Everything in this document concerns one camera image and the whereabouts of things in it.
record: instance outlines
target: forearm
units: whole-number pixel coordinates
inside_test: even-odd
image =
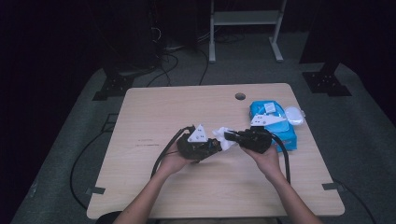
[[[294,188],[282,176],[271,181],[279,195],[280,201],[290,217],[292,223],[322,223],[318,217],[306,206]]]
[[[142,223],[145,224],[149,217],[152,206],[161,191],[168,175],[156,174],[150,179],[142,191],[117,217],[115,224]]]

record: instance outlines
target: person's left hand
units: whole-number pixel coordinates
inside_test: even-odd
[[[166,151],[166,156],[161,160],[160,167],[157,173],[162,175],[172,175],[180,171],[185,165],[193,162],[194,160],[187,160],[183,158],[177,149],[177,143],[175,142]]]

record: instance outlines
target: gray carpet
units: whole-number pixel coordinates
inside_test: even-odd
[[[306,33],[281,34],[278,44],[285,58],[277,63],[267,40],[268,34],[246,35],[231,45],[217,44],[217,62],[208,66],[202,85],[289,83],[306,114],[306,120],[330,174],[345,183],[370,208],[377,223],[394,223],[396,213],[396,129],[384,115],[359,77],[344,65],[336,76],[352,96],[329,97],[311,93],[302,72],[318,71],[322,64],[298,64]],[[208,45],[200,47],[207,54]],[[172,86],[198,85],[205,71],[202,52],[182,50],[172,53],[177,67],[168,73]],[[175,64],[163,57],[163,68]],[[145,87],[162,71],[137,78],[134,87]],[[103,70],[92,75],[65,122],[34,187],[21,204],[12,223],[94,223],[73,199],[69,176],[80,151],[101,132],[107,115],[119,113],[122,97],[92,101],[106,79]],[[166,76],[151,86],[166,86]],[[73,187],[88,205],[92,188],[106,153],[111,133],[103,133],[82,154],[77,163]],[[346,212],[340,217],[322,217],[325,223],[372,223],[359,201],[348,191],[340,192]],[[286,217],[283,223],[290,223]]]

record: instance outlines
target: white shelf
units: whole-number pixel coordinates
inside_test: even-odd
[[[276,24],[278,10],[270,11],[216,11],[214,25]]]

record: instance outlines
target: blue package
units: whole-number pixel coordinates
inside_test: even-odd
[[[275,111],[271,111],[270,113],[267,113],[265,111],[264,105],[271,103],[274,104]],[[283,110],[282,106],[280,106],[280,104],[278,104],[276,101],[254,101],[250,105],[250,119],[253,119],[255,115],[270,115],[270,114],[282,118],[286,117],[285,111]],[[294,132],[293,126],[289,124],[287,119],[279,123],[267,125],[263,128],[268,130],[270,133],[273,133],[276,136],[278,136],[282,140],[283,145],[285,145],[286,150],[292,151],[297,149],[297,135]],[[277,146],[276,149],[278,152],[282,151],[280,146]]]

